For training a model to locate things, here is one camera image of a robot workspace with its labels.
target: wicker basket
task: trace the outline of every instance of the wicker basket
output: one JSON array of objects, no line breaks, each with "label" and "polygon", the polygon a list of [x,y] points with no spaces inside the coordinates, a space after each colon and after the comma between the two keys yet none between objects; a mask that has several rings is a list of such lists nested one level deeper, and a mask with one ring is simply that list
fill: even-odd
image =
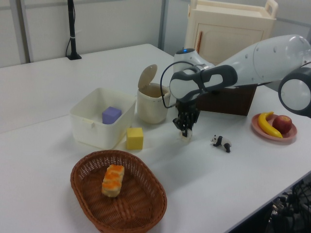
[{"label": "wicker basket", "polygon": [[[101,193],[111,164],[124,166],[116,198]],[[145,233],[166,211],[163,186],[138,157],[124,151],[103,150],[85,156],[72,169],[70,182],[85,215],[103,233]]]}]

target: cabinet handle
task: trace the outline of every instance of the cabinet handle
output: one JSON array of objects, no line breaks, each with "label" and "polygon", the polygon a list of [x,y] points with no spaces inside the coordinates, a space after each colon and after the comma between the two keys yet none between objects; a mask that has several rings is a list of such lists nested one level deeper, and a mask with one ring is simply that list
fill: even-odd
[{"label": "cabinet handle", "polygon": [[201,46],[202,34],[203,34],[203,31],[200,31],[200,33],[199,33],[198,45],[197,45],[197,47],[196,47],[196,51],[197,51],[198,53],[200,53],[200,46]]}]

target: cabinet door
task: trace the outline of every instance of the cabinet door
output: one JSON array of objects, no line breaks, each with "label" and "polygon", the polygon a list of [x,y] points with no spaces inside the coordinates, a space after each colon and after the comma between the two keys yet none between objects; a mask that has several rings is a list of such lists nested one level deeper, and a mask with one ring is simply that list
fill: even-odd
[{"label": "cabinet door", "polygon": [[214,65],[223,62],[242,49],[261,41],[263,31],[199,24],[195,48]]}]

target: pink plate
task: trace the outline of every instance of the pink plate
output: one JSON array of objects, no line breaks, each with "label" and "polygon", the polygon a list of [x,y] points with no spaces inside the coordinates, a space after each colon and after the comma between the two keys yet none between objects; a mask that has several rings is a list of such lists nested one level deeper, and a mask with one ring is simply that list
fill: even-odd
[{"label": "pink plate", "polygon": [[[297,134],[297,128],[296,126],[293,124],[291,130],[288,133],[282,134],[283,138],[279,138],[279,137],[273,137],[270,136],[268,134],[266,134],[259,126],[258,124],[258,117],[260,114],[254,115],[252,118],[252,126],[253,129],[259,133],[260,135],[264,136],[265,138],[271,139],[271,140],[275,140],[275,141],[289,141],[292,140],[296,134]],[[267,122],[272,125],[273,120],[277,117],[277,115],[272,114],[270,116],[267,117]]]}]

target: red apple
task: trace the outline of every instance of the red apple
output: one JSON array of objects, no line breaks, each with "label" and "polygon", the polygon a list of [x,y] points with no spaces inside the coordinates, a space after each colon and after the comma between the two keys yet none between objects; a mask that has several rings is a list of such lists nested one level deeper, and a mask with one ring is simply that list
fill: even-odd
[{"label": "red apple", "polygon": [[281,134],[288,133],[288,131],[292,128],[292,124],[292,119],[285,115],[277,116],[272,122],[272,126]]}]

